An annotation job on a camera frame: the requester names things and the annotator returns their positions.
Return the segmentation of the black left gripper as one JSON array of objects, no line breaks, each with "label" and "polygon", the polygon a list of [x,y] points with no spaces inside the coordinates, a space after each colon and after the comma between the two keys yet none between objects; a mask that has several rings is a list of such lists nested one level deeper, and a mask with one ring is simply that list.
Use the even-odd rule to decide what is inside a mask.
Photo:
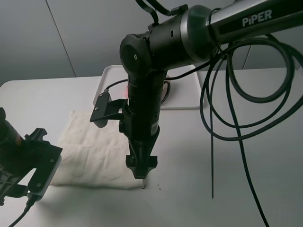
[{"label": "black left gripper", "polygon": [[30,135],[20,137],[15,131],[8,133],[0,142],[0,204],[6,197],[27,196],[27,185],[35,172],[35,165],[41,157],[41,148],[52,145],[43,140],[47,134],[43,128],[36,128]]}]

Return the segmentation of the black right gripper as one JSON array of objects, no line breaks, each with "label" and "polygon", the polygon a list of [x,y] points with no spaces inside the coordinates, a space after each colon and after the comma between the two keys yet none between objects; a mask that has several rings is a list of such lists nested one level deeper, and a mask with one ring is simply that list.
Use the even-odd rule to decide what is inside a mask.
[{"label": "black right gripper", "polygon": [[130,154],[126,155],[126,167],[135,179],[146,179],[151,170],[155,169],[158,160],[152,156],[152,149],[160,133],[160,112],[134,114],[128,105],[122,109],[123,119],[120,120],[119,131],[128,138]]}]

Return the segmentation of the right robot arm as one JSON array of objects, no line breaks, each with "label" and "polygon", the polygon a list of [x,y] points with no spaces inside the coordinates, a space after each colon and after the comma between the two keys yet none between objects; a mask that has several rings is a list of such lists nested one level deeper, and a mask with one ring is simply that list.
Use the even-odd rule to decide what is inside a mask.
[{"label": "right robot arm", "polygon": [[[123,107],[120,131],[129,140],[126,166],[136,179],[144,179],[158,163],[151,152],[160,132],[161,94],[168,70],[188,64],[212,69],[219,60],[227,60],[227,81],[244,99],[263,104],[289,94],[294,60],[302,62],[303,56],[272,33],[302,25],[302,1],[239,0],[223,9],[183,5],[172,10],[155,0],[138,4],[154,19],[160,12],[169,20],[155,21],[144,34],[127,35],[120,45],[120,59],[128,75],[128,103]],[[267,97],[247,94],[234,76],[232,55],[247,45],[272,46],[285,60],[286,78]]]}]

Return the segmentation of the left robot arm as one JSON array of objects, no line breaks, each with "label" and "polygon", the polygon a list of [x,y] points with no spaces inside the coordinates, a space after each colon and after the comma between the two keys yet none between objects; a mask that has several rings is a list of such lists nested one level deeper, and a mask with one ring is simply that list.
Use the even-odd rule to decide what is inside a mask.
[{"label": "left robot arm", "polygon": [[61,162],[62,148],[45,141],[44,128],[21,137],[0,110],[0,204],[6,197],[42,199]]}]

